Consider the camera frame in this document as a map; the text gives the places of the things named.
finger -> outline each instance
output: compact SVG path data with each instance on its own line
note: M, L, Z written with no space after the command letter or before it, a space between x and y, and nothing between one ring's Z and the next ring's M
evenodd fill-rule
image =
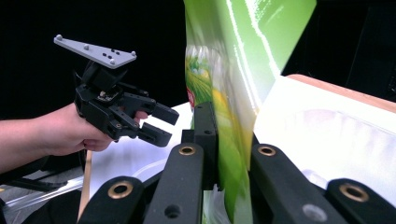
M91 151L102 151L108 148L112 141L99 141L93 139L84 140L84 147Z
M136 114L134 115L134 117L138 119L146 119L148 116L149 115L144 111L136 111Z
M134 118L134 121L136 121L136 123L140 123L140 119L139 118Z

black plastic part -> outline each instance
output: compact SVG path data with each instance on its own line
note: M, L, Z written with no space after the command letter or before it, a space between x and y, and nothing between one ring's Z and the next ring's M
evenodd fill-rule
M172 137L172 134L154 127L151 124L143 123L143 126L139 130L137 136L143 141L151 143L154 146L166 147Z
M7 182L7 185L22 188L22 189L32 189L37 191L48 192L60 187L63 187L67 184L67 181L60 182L60 183L52 183L52 182L45 182L39 180L31 180L27 178L19 178L15 180L11 180Z
M49 156L43 157L36 161L31 161L31 162L29 162L21 167L18 167L14 170L0 174L0 185L6 184L7 182L9 182L11 180L23 178L24 176L27 176L29 174L36 172L36 171L39 171L46 165L49 158L50 158Z
M158 186L158 182L160 182L161 175L163 171L160 171L158 174L152 176L151 178L147 179L143 182L143 186L145 187L145 202L149 204L154 196L155 189Z
M271 207L272 223L347 223L279 148L253 146L250 172Z
M175 146L163 169L144 223L201 223L204 150Z
M346 178L332 180L325 197L349 223L396 221L396 208L360 182Z
M7 223L6 217L4 216L4 212L3 212L4 204L5 204L4 201L0 199L0 223Z
M157 103L154 110L152 111L152 117L161 119L170 124L176 124L178 113L176 110L169 108L166 105Z
M270 224L274 219L274 214L271 210L271 207L262 195L262 192L259 189L255 179L251 176L249 179L253 224Z
M219 146L218 130L211 102L201 103L194 108L193 139L193 143L201 146L205 151L203 189L212 190L213 185L219 184Z
M194 130L182 130L181 131L181 143L194 142Z
M119 83L126 72L123 67L112 70L89 62L81 83L76 82L80 83L76 87L75 98L79 115L115 140L122 136L139 136L157 147L166 147L172 134L146 123L140 129L134 117L137 111L144 111L155 118L176 124L179 114L148 98L147 91ZM122 87L136 94L125 92Z
M143 184L136 178L110 179L90 199L78 224L141 223L145 209L143 193Z

gripper jaw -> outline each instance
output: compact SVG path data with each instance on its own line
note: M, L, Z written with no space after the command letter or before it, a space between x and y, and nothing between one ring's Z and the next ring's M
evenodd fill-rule
M174 125L178 119L176 110L149 98L147 91L120 83L127 73L122 66L136 59L134 51L103 48L65 39L61 35L54 37L54 43L90 60L80 78L81 84L76 86L75 105L81 117L116 140L129 136L157 147L168 145L172 134L148 123L143 123L140 128L134 116L137 111L144 111Z

bolt hole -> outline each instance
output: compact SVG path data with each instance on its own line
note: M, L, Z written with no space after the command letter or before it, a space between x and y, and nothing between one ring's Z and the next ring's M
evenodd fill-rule
M359 203L364 203L369 200L367 192L359 186L344 184L340 186L340 191L349 199Z
M303 212L306 217L315 222L325 222L327 221L326 212L320 207L313 205L311 203L305 204L303 206Z
M165 215L169 218L177 218L180 216L180 207L171 204L165 208Z
M264 156L274 156L276 151L271 147L259 147L259 152Z
M195 153L195 148L193 147L183 147L178 150L178 153L185 156L190 156Z
M118 194L123 193L123 192L125 192L126 190L127 190L127 187L126 187L125 185L119 185L119 186L116 186L116 187L114 188L114 192L116 192L116 193L118 193Z

brass ring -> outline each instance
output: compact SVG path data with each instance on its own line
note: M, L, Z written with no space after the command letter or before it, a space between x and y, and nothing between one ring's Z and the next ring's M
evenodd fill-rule
M181 147L178 150L178 153L180 153L183 156L190 156L195 153L195 148L194 147Z
M124 189L122 189L120 192L117 192L116 189L119 187ZM113 184L113 186L111 186L111 188L108 190L107 194L112 199L121 199L128 196L132 192L133 188L134 186L131 184L131 182L122 180Z
M259 152L264 156L274 156L276 151L271 147L259 147Z
M349 199L356 202L364 203L369 201L369 195L359 186L346 183L340 186L340 191Z

